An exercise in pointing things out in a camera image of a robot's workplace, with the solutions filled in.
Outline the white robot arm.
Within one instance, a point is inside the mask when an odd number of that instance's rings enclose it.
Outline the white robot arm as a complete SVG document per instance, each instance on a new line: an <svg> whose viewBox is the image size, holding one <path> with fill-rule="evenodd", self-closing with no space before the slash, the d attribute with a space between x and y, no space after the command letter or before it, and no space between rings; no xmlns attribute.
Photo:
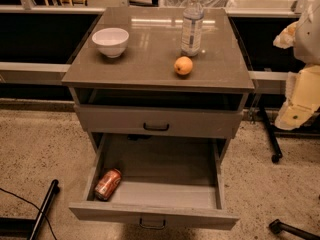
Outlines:
<svg viewBox="0 0 320 240"><path fill-rule="evenodd" d="M288 73L286 100L275 120L279 129L297 129L320 108L320 0L312 2L298 21L284 28L273 45L292 47L294 57L305 64L298 73Z"/></svg>

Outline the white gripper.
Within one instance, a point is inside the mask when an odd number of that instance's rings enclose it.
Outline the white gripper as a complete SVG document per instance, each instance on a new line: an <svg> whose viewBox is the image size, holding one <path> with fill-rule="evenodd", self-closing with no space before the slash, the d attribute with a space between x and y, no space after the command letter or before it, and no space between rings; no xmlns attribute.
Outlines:
<svg viewBox="0 0 320 240"><path fill-rule="evenodd" d="M303 125L320 107L320 66L309 64L298 73L289 72L285 96L288 102L280 108L275 126L291 131Z"/></svg>

